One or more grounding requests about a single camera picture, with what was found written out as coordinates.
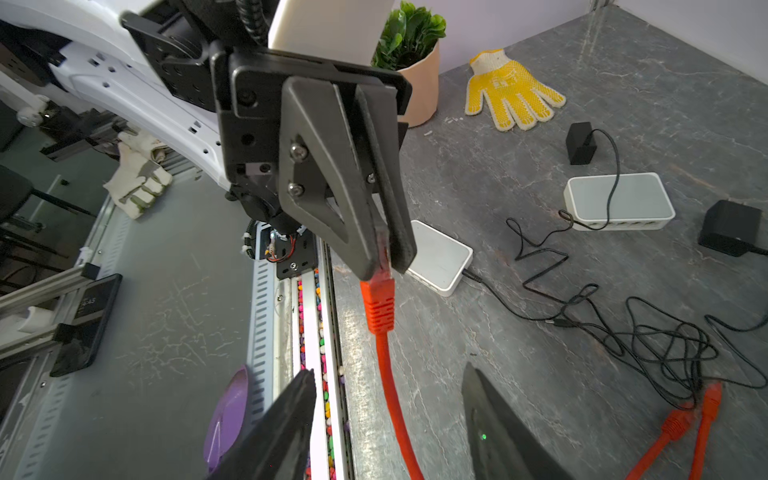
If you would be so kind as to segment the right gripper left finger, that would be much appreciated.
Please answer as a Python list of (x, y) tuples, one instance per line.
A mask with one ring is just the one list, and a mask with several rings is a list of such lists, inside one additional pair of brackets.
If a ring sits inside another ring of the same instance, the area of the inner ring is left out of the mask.
[(298, 373), (249, 432), (241, 433), (210, 479), (303, 479), (309, 460), (316, 388)]

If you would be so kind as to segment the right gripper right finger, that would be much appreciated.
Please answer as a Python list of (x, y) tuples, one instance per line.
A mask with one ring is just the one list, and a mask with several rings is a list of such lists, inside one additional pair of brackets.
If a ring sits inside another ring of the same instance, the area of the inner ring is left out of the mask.
[(570, 479), (490, 380), (468, 363), (462, 378), (467, 438), (477, 479)]

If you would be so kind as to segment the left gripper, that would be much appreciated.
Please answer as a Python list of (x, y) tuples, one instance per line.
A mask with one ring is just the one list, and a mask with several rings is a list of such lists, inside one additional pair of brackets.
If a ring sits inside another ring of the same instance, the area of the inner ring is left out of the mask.
[(176, 99), (215, 113), (229, 195), (282, 233), (307, 227), (368, 281), (417, 254), (400, 168), (399, 73), (272, 50), (281, 1), (161, 1), (120, 25)]

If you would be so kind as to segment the black power adapter with cable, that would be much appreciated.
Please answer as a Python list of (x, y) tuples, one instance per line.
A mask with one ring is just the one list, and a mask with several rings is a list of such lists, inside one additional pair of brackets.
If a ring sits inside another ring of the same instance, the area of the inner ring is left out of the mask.
[(518, 320), (588, 335), (613, 365), (638, 374), (666, 404), (700, 406), (706, 388), (719, 380), (714, 364), (724, 343), (709, 324), (644, 299), (653, 287), (630, 286), (649, 270), (639, 256), (646, 250), (641, 241), (651, 234), (610, 230), (618, 189), (626, 181), (622, 155), (605, 129), (589, 122), (571, 125), (566, 151), (586, 147), (611, 164), (596, 225), (577, 223), (561, 210), (545, 215), (550, 231), (531, 234), (533, 219), (513, 215), (504, 225), (512, 233), (512, 263), (523, 269), (518, 286), (507, 288), (471, 269), (463, 275)]

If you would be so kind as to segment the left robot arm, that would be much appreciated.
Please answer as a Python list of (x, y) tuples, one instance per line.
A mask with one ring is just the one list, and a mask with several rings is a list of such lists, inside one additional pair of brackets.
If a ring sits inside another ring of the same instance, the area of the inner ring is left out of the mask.
[(3, 64), (145, 130), (252, 219), (356, 276), (405, 272), (411, 96), (371, 66), (387, 1), (5, 1)]

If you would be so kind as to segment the purple object at bottom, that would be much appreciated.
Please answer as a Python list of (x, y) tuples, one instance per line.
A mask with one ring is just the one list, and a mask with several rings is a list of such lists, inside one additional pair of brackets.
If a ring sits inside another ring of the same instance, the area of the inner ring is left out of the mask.
[(217, 469), (224, 455), (236, 443), (245, 420), (249, 393), (249, 372), (245, 365), (232, 376), (214, 409), (203, 445), (209, 473)]

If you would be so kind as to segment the potted green plant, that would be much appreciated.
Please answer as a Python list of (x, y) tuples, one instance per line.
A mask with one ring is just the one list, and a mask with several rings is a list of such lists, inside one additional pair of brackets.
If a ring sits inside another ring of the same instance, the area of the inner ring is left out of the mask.
[(410, 128), (430, 120), (439, 97), (439, 41), (446, 36), (446, 20), (424, 6), (401, 1), (382, 31), (372, 65), (399, 72), (412, 94), (402, 120)]

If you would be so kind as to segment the yellow work glove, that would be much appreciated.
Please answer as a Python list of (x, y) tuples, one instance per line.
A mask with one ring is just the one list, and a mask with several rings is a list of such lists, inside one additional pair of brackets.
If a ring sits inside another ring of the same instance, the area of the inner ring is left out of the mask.
[(469, 65), (465, 114), (475, 116), (487, 107), (498, 131), (530, 130), (566, 104), (563, 94), (538, 81), (503, 49), (483, 51)]

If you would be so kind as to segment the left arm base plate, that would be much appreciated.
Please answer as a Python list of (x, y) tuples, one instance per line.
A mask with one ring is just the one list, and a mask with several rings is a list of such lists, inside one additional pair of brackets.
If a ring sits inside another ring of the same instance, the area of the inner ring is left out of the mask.
[(304, 226), (297, 232), (280, 234), (269, 224), (250, 220), (241, 251), (251, 260), (274, 265), (279, 280), (315, 272), (319, 265), (316, 237)]

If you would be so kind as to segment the black phone on frame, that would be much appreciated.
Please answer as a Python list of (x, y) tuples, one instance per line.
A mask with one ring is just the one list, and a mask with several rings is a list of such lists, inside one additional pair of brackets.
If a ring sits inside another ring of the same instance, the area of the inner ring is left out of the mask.
[(98, 354), (114, 309), (123, 276), (113, 274), (91, 283), (77, 305), (71, 324), (59, 324), (53, 341), (59, 350), (51, 378), (58, 378), (90, 367)]

